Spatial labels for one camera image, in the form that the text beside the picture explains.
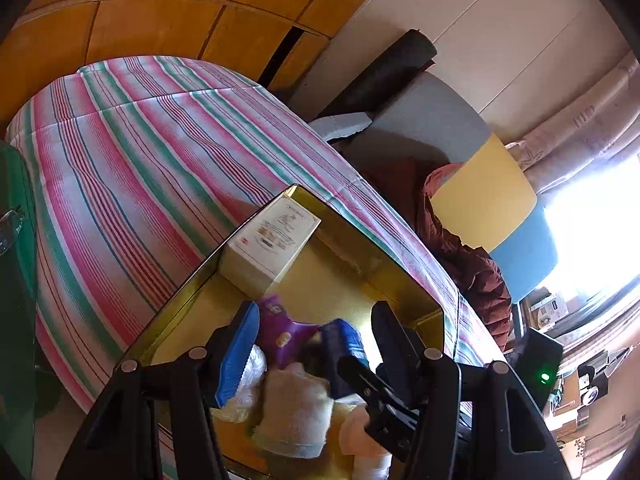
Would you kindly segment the cream knitted sock roll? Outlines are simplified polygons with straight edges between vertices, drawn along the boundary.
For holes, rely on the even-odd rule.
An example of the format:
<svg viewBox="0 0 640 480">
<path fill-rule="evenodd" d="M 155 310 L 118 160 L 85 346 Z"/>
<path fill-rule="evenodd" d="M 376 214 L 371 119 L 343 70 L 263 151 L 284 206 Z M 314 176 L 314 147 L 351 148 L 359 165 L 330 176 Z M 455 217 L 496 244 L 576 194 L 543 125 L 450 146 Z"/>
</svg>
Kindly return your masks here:
<svg viewBox="0 0 640 480">
<path fill-rule="evenodd" d="M 270 370 L 264 388 L 262 420 L 253 441 L 263 450 L 289 458 L 313 460 L 326 445 L 334 400 L 330 384 L 294 362 Z"/>
</svg>

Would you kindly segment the black rolled mat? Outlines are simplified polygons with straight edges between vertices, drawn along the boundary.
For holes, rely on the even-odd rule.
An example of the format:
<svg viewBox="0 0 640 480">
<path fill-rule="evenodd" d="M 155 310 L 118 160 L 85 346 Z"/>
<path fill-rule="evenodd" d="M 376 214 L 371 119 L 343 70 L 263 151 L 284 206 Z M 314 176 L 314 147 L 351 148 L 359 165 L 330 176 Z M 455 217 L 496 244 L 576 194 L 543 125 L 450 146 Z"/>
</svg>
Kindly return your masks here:
<svg viewBox="0 0 640 480">
<path fill-rule="evenodd" d="M 350 113 L 376 115 L 416 76 L 434 64 L 437 49 L 417 29 L 410 29 L 368 65 L 318 118 Z"/>
</svg>

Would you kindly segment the purple snack packet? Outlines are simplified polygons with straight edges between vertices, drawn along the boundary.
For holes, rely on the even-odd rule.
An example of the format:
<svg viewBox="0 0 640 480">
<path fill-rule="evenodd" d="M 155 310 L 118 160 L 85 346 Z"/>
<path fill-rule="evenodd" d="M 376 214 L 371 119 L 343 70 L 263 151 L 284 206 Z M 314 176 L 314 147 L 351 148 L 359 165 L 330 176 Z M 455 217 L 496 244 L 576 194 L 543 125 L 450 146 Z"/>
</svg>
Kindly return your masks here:
<svg viewBox="0 0 640 480">
<path fill-rule="evenodd" d="M 256 344 L 264 352 L 270 367 L 283 370 L 297 360 L 305 344 L 318 333 L 319 326 L 292 320 L 278 295 L 262 298 L 258 308 Z"/>
</svg>

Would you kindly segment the white plastic bag ball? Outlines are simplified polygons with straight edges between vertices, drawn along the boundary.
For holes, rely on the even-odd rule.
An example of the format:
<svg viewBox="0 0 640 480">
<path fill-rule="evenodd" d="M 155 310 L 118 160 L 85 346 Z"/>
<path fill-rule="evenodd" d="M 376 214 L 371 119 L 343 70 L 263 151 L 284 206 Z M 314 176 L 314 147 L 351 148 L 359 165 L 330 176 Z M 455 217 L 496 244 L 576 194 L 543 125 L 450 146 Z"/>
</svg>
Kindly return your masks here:
<svg viewBox="0 0 640 480">
<path fill-rule="evenodd" d="M 255 407 L 259 388 L 267 371 L 267 360 L 262 349 L 254 344 L 245 364 L 236 393 L 223 408 L 212 408 L 210 412 L 216 419 L 232 424 L 242 424 Z"/>
</svg>

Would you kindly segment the shelf with clutter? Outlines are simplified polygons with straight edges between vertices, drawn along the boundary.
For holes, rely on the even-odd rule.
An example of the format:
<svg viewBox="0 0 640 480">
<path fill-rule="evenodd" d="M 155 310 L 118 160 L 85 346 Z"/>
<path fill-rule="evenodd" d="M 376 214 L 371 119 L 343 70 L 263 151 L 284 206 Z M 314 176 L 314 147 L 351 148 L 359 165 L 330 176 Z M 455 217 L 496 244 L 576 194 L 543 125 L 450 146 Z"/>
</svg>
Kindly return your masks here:
<svg viewBox="0 0 640 480">
<path fill-rule="evenodd" d="M 520 330 L 562 346 L 544 419 L 575 479 L 604 478 L 639 429 L 639 280 L 564 301 L 538 287 L 519 304 Z"/>
</svg>

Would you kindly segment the dark red jacket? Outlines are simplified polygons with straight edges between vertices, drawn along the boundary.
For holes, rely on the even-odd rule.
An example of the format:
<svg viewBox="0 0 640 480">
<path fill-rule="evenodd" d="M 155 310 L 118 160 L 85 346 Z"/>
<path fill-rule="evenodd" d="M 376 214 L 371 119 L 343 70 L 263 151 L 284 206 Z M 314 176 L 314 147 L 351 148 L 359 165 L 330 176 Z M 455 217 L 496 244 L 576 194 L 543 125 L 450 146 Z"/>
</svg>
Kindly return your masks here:
<svg viewBox="0 0 640 480">
<path fill-rule="evenodd" d="M 506 348 L 513 328 L 512 297 L 501 271 L 484 248 L 465 245 L 434 213 L 435 191 L 460 168 L 437 167 L 412 157 L 372 162 L 360 174 L 416 232 L 425 247 L 462 292 L 500 349 Z"/>
</svg>

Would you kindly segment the green glass side table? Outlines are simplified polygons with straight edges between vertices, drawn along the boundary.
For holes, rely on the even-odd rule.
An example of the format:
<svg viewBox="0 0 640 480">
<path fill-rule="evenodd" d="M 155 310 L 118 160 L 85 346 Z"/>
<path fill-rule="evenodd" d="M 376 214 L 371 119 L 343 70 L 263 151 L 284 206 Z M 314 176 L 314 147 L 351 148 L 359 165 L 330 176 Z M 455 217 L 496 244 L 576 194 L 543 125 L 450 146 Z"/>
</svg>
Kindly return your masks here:
<svg viewBox="0 0 640 480">
<path fill-rule="evenodd" d="M 1 144 L 1 217 L 23 216 L 21 233 L 1 255 L 1 477 L 29 479 L 36 404 L 36 228 L 26 162 Z"/>
</svg>

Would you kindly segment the striped pink green tablecloth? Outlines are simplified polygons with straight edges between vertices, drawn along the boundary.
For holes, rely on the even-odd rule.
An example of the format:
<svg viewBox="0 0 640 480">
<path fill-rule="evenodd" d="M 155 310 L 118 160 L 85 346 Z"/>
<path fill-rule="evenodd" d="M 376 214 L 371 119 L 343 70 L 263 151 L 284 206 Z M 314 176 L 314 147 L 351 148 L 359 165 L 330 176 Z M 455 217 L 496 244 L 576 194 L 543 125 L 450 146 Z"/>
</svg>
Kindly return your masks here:
<svg viewBox="0 0 640 480">
<path fill-rule="evenodd" d="M 232 70 L 175 56 L 95 62 L 35 94 L 6 138 L 35 199 L 36 335 L 81 408 L 201 262 L 293 184 L 434 297 L 456 361 L 502 356 L 400 214 L 303 119 Z"/>
</svg>

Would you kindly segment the pink patterned curtain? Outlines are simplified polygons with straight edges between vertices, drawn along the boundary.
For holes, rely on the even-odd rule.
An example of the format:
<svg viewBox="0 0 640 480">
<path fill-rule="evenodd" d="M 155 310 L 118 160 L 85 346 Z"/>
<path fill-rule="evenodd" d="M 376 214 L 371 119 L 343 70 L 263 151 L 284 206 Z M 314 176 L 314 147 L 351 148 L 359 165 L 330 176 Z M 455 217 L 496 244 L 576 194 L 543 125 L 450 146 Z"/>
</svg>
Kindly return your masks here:
<svg viewBox="0 0 640 480">
<path fill-rule="evenodd" d="M 538 195 L 639 154 L 639 61 L 628 53 L 578 96 L 506 146 Z"/>
</svg>

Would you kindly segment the blue Tempo tissue pack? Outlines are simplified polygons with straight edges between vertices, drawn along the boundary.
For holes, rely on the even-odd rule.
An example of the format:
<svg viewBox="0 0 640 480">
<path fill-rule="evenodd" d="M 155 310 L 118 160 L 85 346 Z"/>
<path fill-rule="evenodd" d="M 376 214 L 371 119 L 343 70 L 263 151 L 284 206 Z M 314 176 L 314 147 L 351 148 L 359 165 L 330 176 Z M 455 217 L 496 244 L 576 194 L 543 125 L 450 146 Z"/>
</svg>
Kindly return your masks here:
<svg viewBox="0 0 640 480">
<path fill-rule="evenodd" d="M 329 382 L 331 398 L 340 402 L 352 396 L 354 390 L 338 374 L 338 361 L 343 356 L 354 356 L 365 366 L 369 365 L 360 333 L 349 322 L 336 318 L 320 327 L 320 342 L 324 357 L 324 378 Z"/>
</svg>

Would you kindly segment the wooden wardrobe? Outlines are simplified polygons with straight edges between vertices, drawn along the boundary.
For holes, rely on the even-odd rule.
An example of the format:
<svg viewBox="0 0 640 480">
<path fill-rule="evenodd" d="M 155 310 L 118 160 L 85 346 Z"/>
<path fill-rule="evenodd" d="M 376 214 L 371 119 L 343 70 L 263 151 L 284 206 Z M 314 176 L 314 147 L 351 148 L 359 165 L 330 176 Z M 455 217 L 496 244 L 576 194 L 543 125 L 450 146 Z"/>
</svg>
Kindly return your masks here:
<svg viewBox="0 0 640 480">
<path fill-rule="evenodd" d="M 28 0 L 1 45 L 1 119 L 52 80 L 160 54 L 231 68 L 288 98 L 366 0 Z"/>
</svg>

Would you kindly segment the gold square tin tray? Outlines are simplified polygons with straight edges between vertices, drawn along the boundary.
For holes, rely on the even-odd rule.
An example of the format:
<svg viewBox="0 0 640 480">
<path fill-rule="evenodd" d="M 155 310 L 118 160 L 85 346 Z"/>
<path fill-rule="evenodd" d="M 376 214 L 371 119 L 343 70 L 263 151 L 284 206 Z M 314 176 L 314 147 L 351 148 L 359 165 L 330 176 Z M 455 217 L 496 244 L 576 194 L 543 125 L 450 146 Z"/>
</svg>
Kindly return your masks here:
<svg viewBox="0 0 640 480">
<path fill-rule="evenodd" d="M 445 342 L 442 307 L 399 263 L 348 220 L 300 185 L 285 195 L 320 219 L 284 278 L 268 292 L 279 296 L 286 313 L 297 322 L 324 325 L 342 318 L 361 335 L 372 367 L 382 358 L 371 330 L 371 309 L 386 301 L 403 326 L 415 330 L 424 344 L 441 349 Z M 230 323 L 247 293 L 218 271 L 222 250 L 216 248 L 184 281 L 126 351 L 144 365 L 172 361 L 194 346 L 206 344 L 219 326 Z M 336 404 L 321 455 L 296 460 L 273 455 L 252 439 L 262 418 L 253 410 L 242 424 L 215 420 L 224 464 L 243 479 L 347 479 L 352 459 L 338 446 L 338 432 L 352 410 Z"/>
</svg>

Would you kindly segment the pink white sock bundle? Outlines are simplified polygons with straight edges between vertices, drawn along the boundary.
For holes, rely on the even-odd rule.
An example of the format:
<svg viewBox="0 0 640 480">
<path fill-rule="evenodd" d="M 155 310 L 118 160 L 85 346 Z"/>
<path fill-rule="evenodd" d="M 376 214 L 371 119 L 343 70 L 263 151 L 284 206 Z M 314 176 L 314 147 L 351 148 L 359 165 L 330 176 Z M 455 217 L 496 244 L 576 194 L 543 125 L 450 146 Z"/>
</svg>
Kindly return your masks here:
<svg viewBox="0 0 640 480">
<path fill-rule="evenodd" d="M 343 455 L 352 456 L 354 480 L 385 480 L 390 474 L 392 454 L 377 444 L 364 430 L 370 422 L 366 404 L 354 394 L 344 402 L 350 408 L 340 432 L 338 445 Z"/>
</svg>

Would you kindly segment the cream box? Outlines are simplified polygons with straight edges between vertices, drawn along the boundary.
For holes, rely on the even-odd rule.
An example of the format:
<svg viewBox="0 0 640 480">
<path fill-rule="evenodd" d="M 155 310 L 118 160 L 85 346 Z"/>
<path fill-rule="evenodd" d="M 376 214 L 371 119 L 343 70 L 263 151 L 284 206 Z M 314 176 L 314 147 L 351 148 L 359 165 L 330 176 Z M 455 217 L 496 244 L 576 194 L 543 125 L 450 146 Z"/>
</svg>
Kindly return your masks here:
<svg viewBox="0 0 640 480">
<path fill-rule="evenodd" d="M 296 200 L 279 196 L 224 244 L 218 272 L 260 299 L 282 281 L 320 223 Z"/>
</svg>

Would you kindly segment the glasses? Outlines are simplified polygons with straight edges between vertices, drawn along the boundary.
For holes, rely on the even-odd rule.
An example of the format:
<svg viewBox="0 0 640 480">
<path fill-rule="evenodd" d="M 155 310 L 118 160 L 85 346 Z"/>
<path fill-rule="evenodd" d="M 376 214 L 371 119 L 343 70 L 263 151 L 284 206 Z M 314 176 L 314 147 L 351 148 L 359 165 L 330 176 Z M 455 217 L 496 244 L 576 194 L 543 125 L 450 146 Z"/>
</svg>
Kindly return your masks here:
<svg viewBox="0 0 640 480">
<path fill-rule="evenodd" d="M 7 211 L 0 219 L 0 255 L 15 243 L 23 227 L 23 216 L 16 210 Z"/>
</svg>

